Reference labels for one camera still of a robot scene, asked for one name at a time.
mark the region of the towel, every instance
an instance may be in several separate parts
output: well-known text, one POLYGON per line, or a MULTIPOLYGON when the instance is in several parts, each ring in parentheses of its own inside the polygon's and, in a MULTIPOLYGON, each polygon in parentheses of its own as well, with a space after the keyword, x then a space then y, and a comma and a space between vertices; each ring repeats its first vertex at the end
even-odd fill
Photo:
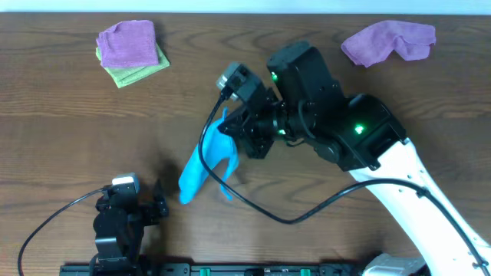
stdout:
MULTIPOLYGON (((162 70, 165 67, 169 67, 170 63, 166 56, 160 50, 159 46, 156 46, 157 53, 159 57, 159 64, 155 66, 142 66, 142 67, 130 67, 130 68, 110 68, 105 67, 104 69, 113 78, 118 88, 125 87, 129 84, 139 81, 144 77, 147 77, 158 70, 162 70)), ((101 50, 96 48, 95 54, 99 61, 101 60, 101 50)))
POLYGON ((122 21, 96 39, 103 67, 137 67, 159 64, 155 30, 148 20, 122 21))
POLYGON ((430 45, 436 42, 434 26, 386 20, 348 38, 341 45, 341 50, 356 65, 369 67, 385 61, 392 50, 405 61, 428 58, 430 45))

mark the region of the green led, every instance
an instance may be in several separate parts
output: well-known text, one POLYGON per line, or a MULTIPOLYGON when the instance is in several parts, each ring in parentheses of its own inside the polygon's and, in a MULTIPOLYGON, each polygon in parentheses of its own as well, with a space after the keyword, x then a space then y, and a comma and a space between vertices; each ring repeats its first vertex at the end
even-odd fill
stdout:
POLYGON ((363 130, 365 130, 365 128, 362 125, 356 125, 354 127, 354 131, 356 131, 356 133, 358 133, 358 134, 363 133, 363 130))
POLYGON ((271 79, 276 82, 278 81, 278 75, 275 72, 271 72, 271 79))

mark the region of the wooden tabletop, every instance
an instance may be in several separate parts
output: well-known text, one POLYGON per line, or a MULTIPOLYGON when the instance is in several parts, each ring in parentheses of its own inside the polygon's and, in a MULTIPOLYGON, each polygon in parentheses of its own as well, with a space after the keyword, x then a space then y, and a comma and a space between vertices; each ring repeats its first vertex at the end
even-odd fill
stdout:
MULTIPOLYGON (((368 191, 300 225, 280 225, 208 181, 189 205, 177 180, 218 97, 217 77, 246 63, 271 86, 265 61, 308 39, 346 94, 382 99, 407 128, 425 166, 466 220, 491 240, 491 18, 393 15, 0 15, 0 274, 17 273, 18 250, 51 213, 86 192, 136 172, 169 192, 170 217, 148 228, 142 252, 208 262, 358 260, 376 251, 418 252, 368 191), (389 18, 434 25, 423 61, 354 66, 341 43, 389 18), (171 66, 117 89, 95 57, 98 32, 149 19, 171 66)), ((229 183, 292 218, 353 182, 309 146, 277 142, 265 160, 241 156, 229 183)), ((90 198, 63 212, 31 241, 26 275, 96 253, 90 198)))

